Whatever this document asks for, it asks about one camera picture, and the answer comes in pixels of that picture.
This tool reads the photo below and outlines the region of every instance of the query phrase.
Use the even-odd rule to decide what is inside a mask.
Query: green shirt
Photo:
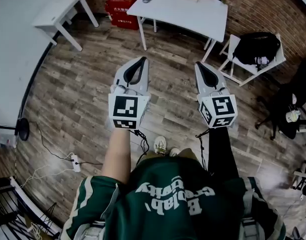
[[[61,239],[74,239],[81,225],[94,221],[105,221],[106,240],[238,239],[247,191],[265,238],[284,239],[280,216],[255,180],[246,182],[214,182],[190,158],[150,158],[131,173],[128,185],[104,176],[82,181]]]

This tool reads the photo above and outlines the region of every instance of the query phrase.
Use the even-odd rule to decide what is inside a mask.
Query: black bag
[[[244,34],[240,39],[233,53],[233,59],[236,57],[243,64],[256,64],[257,67],[263,64],[259,62],[259,58],[266,57],[271,62],[281,46],[278,38],[269,32]]]

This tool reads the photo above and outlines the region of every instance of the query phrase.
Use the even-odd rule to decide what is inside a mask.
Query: fan
[[[18,135],[22,141],[26,141],[29,136],[29,123],[26,118],[18,119],[15,127],[0,126],[0,129],[14,130],[14,135]]]

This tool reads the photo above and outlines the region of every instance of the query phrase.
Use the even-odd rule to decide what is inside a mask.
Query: table
[[[147,50],[142,24],[145,19],[153,19],[154,32],[156,21],[170,23],[203,36],[209,37],[204,50],[208,47],[202,62],[206,60],[216,41],[224,40],[228,6],[218,0],[151,0],[144,3],[137,0],[127,14],[137,16],[139,31],[144,50]]]
[[[47,37],[49,41],[53,45],[57,45],[57,43],[50,37],[42,27],[54,26],[60,31],[63,36],[79,51],[82,50],[82,47],[75,41],[75,39],[63,28],[60,21],[64,18],[67,23],[72,24],[70,19],[66,16],[66,14],[74,7],[74,5],[80,1],[82,6],[84,7],[87,15],[92,21],[94,27],[98,27],[98,23],[88,7],[86,0],[51,0],[45,8],[37,15],[34,19],[32,25],[40,30],[42,35]]]

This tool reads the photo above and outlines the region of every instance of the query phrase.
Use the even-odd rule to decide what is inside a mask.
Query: shoe
[[[163,136],[158,136],[154,141],[154,150],[156,154],[166,155],[166,139]]]
[[[172,150],[169,152],[170,157],[175,157],[179,154],[180,150],[176,147],[173,147]]]

